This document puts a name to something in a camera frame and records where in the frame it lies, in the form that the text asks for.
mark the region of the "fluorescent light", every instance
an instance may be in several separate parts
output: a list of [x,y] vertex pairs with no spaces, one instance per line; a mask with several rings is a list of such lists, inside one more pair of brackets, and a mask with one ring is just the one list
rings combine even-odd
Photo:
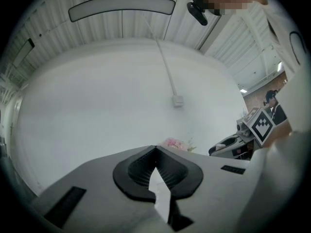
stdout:
[[280,72],[281,71],[281,68],[282,68],[282,62],[280,62],[277,66],[277,71]]
[[19,50],[15,60],[13,61],[13,65],[18,67],[18,65],[23,61],[23,59],[27,56],[27,54],[35,47],[33,41],[28,39],[24,45]]
[[78,21],[99,13],[117,10],[145,10],[171,15],[173,0],[89,0],[68,10],[70,20]]

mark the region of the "person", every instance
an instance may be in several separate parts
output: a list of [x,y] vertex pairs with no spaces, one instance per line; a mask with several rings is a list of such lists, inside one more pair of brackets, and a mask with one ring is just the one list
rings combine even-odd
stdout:
[[[243,9],[245,4],[256,1],[266,14],[272,45],[282,60],[288,81],[301,68],[308,68],[310,56],[303,37],[277,0],[204,0],[211,9]],[[288,119],[275,126],[263,147],[269,147],[276,139],[288,136],[292,131]]]
[[277,90],[268,91],[266,94],[266,100],[267,103],[269,104],[269,107],[272,108],[272,116],[271,116],[272,121],[275,123],[275,125],[278,125],[281,122],[284,122],[287,119],[287,117],[276,99],[276,94]]

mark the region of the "brick wall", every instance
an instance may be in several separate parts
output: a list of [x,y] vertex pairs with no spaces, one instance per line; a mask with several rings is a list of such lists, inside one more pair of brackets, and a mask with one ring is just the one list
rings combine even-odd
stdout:
[[246,103],[248,111],[250,111],[253,107],[264,107],[263,101],[265,99],[267,91],[281,89],[284,86],[284,80],[287,80],[285,72],[277,76],[265,86],[245,96],[244,101]]

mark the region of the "metal beam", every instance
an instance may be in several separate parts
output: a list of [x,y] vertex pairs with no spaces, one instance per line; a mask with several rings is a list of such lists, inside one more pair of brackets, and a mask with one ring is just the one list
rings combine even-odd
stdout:
[[207,37],[206,41],[203,43],[200,51],[203,55],[207,54],[208,49],[223,31],[224,27],[227,25],[229,20],[231,19],[232,15],[221,16],[218,22],[215,24],[214,28],[210,32],[209,36]]
[[242,17],[243,21],[245,22],[249,31],[251,32],[251,34],[252,34],[252,36],[256,42],[256,45],[259,49],[260,59],[261,59],[262,65],[265,68],[266,76],[268,76],[268,66],[267,66],[266,57],[264,55],[264,45],[263,45],[261,36],[258,32],[258,29],[254,23],[254,20],[251,18],[250,14],[247,10],[239,10],[237,14]]

